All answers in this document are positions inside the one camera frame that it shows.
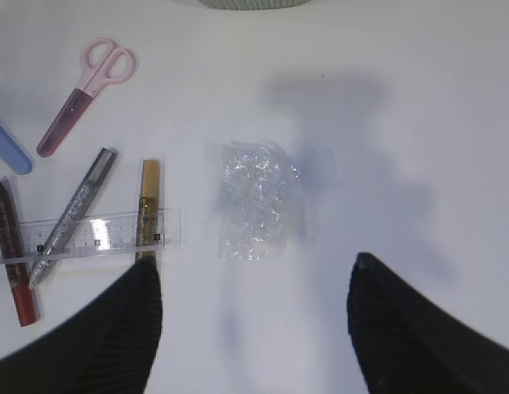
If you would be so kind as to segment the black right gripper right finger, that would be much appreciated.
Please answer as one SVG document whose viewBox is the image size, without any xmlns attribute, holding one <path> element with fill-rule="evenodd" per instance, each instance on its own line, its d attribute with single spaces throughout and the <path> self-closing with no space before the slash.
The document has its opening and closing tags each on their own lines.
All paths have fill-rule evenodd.
<svg viewBox="0 0 509 394">
<path fill-rule="evenodd" d="M 509 393 L 509 350 L 440 309 L 371 253 L 356 257 L 346 313 L 370 393 Z"/>
</svg>

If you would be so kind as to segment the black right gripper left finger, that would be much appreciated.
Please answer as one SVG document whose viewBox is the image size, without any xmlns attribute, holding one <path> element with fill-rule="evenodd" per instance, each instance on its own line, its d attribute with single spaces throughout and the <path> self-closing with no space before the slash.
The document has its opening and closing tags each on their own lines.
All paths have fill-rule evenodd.
<svg viewBox="0 0 509 394">
<path fill-rule="evenodd" d="M 0 360 L 0 393 L 142 393 L 163 328 L 154 259 L 134 263 L 102 294 Z"/>
</svg>

